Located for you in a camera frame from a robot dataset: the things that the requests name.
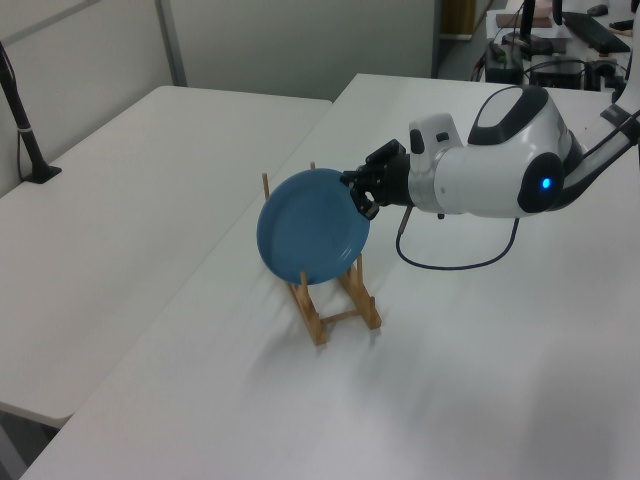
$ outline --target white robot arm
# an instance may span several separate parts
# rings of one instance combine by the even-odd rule
[[[638,19],[633,50],[640,51]],[[620,99],[577,137],[545,89],[509,87],[485,102],[467,145],[451,115],[425,117],[410,124],[409,154],[392,140],[357,171],[344,172],[343,182],[368,218],[388,204],[501,218],[557,210],[638,143],[639,115],[637,60]]]

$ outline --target white wall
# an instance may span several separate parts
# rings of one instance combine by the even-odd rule
[[[154,0],[101,0],[5,48],[48,162],[172,84]],[[0,95],[0,196],[18,184],[15,158],[16,125]]]
[[[192,87],[335,100],[356,73],[432,73],[436,0],[162,3]]]

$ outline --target blue plate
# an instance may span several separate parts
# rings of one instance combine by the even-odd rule
[[[300,172],[280,184],[258,219],[258,250],[282,280],[309,285],[343,274],[362,251],[369,220],[356,210],[336,170]]]

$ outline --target black cable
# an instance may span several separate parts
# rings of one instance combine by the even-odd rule
[[[16,72],[13,70],[13,65],[11,65],[11,60],[9,60],[9,56],[7,55],[7,52],[4,49],[4,45],[2,45],[2,43],[0,43],[0,55],[2,55],[7,66],[9,67],[9,72],[11,72],[11,78],[13,80],[13,83],[17,87],[18,82],[16,81]],[[17,154],[16,163],[18,164],[18,177],[20,177],[21,182],[24,182],[24,177],[22,176],[22,167],[20,165],[20,130],[18,130],[17,134],[18,134],[18,148],[17,148],[18,154]]]
[[[20,165],[20,132],[18,131],[18,177],[20,177],[20,181],[24,182],[24,177],[22,176],[22,166]]]
[[[529,72],[532,72],[534,70],[537,70],[538,68],[544,68],[544,67],[550,67],[552,65],[561,65],[563,63],[581,63],[582,65],[586,66],[587,62],[583,61],[583,60],[578,60],[576,59],[565,59],[565,60],[549,60],[548,62],[542,62],[542,63],[538,63],[537,65],[534,65],[533,67],[529,67],[527,68],[523,73],[526,75]]]
[[[13,65],[11,65],[11,60],[9,60],[9,55],[7,55],[6,50],[4,49],[4,45],[0,42],[0,55],[4,58],[7,66],[9,67],[9,71],[11,72],[11,78],[13,79],[13,83],[16,83],[16,72],[13,71]]]
[[[440,272],[453,272],[453,271],[460,271],[460,270],[472,270],[474,268],[486,267],[488,265],[496,263],[498,260],[503,258],[507,253],[509,253],[509,250],[511,250],[511,247],[513,246],[513,242],[516,239],[516,233],[518,231],[518,224],[520,223],[520,219],[519,218],[515,218],[513,220],[513,228],[511,230],[511,237],[509,238],[509,243],[507,244],[505,249],[502,251],[502,253],[500,253],[500,255],[498,255],[497,257],[494,257],[491,260],[487,260],[486,262],[474,263],[474,264],[471,264],[471,265],[461,265],[461,266],[455,266],[455,267],[441,267],[441,266],[437,266],[437,265],[426,265],[424,263],[414,262],[413,260],[407,258],[402,253],[402,249],[400,248],[400,238],[402,237],[402,234],[404,233],[404,229],[407,226],[407,221],[409,220],[409,216],[411,215],[411,210],[412,209],[413,209],[413,207],[411,205],[407,207],[407,210],[404,213],[404,217],[402,218],[402,222],[400,223],[400,227],[398,228],[398,235],[396,236],[396,252],[398,252],[398,255],[400,256],[400,258],[402,260],[404,260],[405,262],[407,262],[409,265],[412,265],[412,266],[418,267],[418,268],[424,268],[426,270],[437,270],[437,271],[440,271]]]
[[[638,117],[640,117],[640,110],[638,110],[636,113],[634,113],[633,115],[631,115],[629,118],[627,118],[624,122],[622,122],[619,126],[617,126],[616,128],[614,128],[611,133],[609,133],[606,137],[604,137],[602,140],[600,140],[598,143],[596,143],[593,147],[591,147],[591,149],[587,150],[587,152],[582,156],[582,159],[584,160],[585,158],[587,158],[589,155],[592,155],[596,150],[598,150],[600,147],[602,147],[605,143],[607,143],[609,140],[611,140],[613,137],[615,137],[618,133],[620,133],[622,131],[622,129],[630,122],[634,121],[635,119],[637,119]]]
[[[520,8],[518,9],[518,11],[516,13],[513,14],[513,16],[511,17],[511,20],[513,20],[513,34],[515,36],[515,32],[516,32],[516,25],[518,24],[518,16],[520,16],[520,12],[522,11],[522,9],[524,8],[524,2],[522,2],[522,5],[520,5]],[[498,31],[496,32],[495,36],[493,37],[493,42],[495,43],[496,38],[498,38],[498,35],[500,35],[500,32],[502,30],[504,30],[505,27],[500,27],[498,29]]]

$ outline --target table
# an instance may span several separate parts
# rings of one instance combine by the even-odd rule
[[[0,200],[0,410],[60,427],[325,114],[159,88]]]
[[[500,86],[358,75],[272,179],[351,169],[410,120],[462,138]],[[552,91],[573,129],[608,95]],[[640,192],[636,152],[574,205],[521,221],[470,272],[396,256],[401,208],[372,222],[364,278],[383,319],[313,346],[255,244],[257,195],[24,476],[36,479],[636,479]],[[509,220],[415,213],[406,253],[465,263]],[[339,310],[334,284],[312,290]]]

